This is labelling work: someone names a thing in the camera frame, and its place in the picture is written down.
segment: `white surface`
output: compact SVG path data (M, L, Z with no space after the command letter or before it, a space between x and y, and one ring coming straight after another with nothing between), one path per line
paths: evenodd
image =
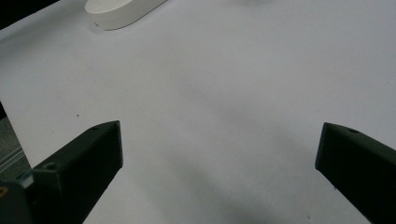
M84 4L0 32L0 100L32 165L120 120L86 223L368 223L314 162L324 121L396 147L395 1L172 0L112 32Z
M85 10L93 22L104 30L127 26L166 0L88 0Z

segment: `black plastic part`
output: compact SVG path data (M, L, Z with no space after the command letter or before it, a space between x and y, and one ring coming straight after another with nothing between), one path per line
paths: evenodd
M31 170L27 189L3 184L12 190L0 197L0 224L83 223L122 167L120 140L118 121L97 125Z
M356 130L325 123L316 168L372 223L396 223L395 150Z
M0 223L33 223L25 191L21 185L16 183L0 183Z

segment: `white object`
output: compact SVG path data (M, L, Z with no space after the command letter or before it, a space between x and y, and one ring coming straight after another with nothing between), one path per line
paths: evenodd
M89 0L85 10L93 22L104 30L127 26L166 0Z

